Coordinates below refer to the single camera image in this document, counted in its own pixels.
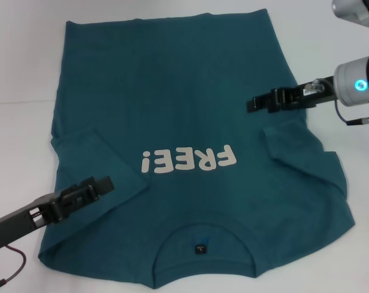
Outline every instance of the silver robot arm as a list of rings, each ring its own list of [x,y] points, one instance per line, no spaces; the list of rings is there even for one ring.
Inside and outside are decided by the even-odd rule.
[[[369,1],[333,0],[334,14],[352,23],[369,27]],[[369,103],[369,56],[339,65],[334,74],[337,98],[346,106]]]
[[[333,0],[334,14],[343,19],[369,27],[369,0]],[[319,103],[335,102],[336,113],[348,126],[369,124],[369,117],[346,121],[339,112],[337,100],[345,106],[369,104],[369,56],[339,65],[334,76],[319,78],[295,88],[273,89],[247,102],[247,111],[268,109],[305,109]]]

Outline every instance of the metal cylinder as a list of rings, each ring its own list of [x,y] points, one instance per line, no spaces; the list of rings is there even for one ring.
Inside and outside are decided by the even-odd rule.
[[[345,106],[369,103],[367,60],[369,57],[339,65],[334,74],[337,98]]]

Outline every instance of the white lettering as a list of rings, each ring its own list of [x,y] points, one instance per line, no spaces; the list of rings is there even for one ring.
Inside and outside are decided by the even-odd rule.
[[[141,172],[142,173],[148,173],[149,172],[149,163],[150,163],[150,160],[148,159],[148,156],[150,156],[150,152],[149,151],[144,151],[143,156],[144,156],[144,158],[142,159]]]
[[[232,151],[232,148],[230,145],[224,145],[224,150],[222,153],[218,153],[217,157],[219,157],[220,159],[226,157],[227,160],[223,160],[223,161],[219,161],[218,165],[219,166],[228,166],[228,165],[233,165],[235,163],[237,163],[237,160],[234,156],[234,153]]]
[[[201,160],[199,161],[200,169],[204,171],[210,171],[217,167],[217,163],[215,162],[214,152],[211,148],[206,149],[207,155],[198,150],[195,151],[195,154],[201,158]]]
[[[195,168],[194,155],[192,148],[176,148],[178,153],[185,153],[183,156],[176,156],[177,161],[184,161],[186,164],[176,164],[178,170],[191,170]]]
[[[154,151],[154,154],[156,156],[163,156],[161,158],[155,159],[154,163],[156,165],[162,165],[164,164],[164,167],[156,167],[154,169],[154,173],[168,173],[173,171],[173,163],[171,158],[171,151],[170,150],[157,150]]]

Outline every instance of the blue indicator light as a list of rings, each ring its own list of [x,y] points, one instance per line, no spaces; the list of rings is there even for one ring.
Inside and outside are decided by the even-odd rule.
[[[367,81],[360,79],[355,82],[355,89],[357,89],[358,91],[364,92],[367,88],[368,88]]]

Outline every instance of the t-shirt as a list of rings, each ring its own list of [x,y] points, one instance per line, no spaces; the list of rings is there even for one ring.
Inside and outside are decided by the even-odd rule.
[[[56,190],[115,190],[48,226],[40,260],[158,288],[202,273],[258,277],[353,225],[334,152],[306,111],[247,113],[295,86],[266,10],[67,22],[52,123]]]

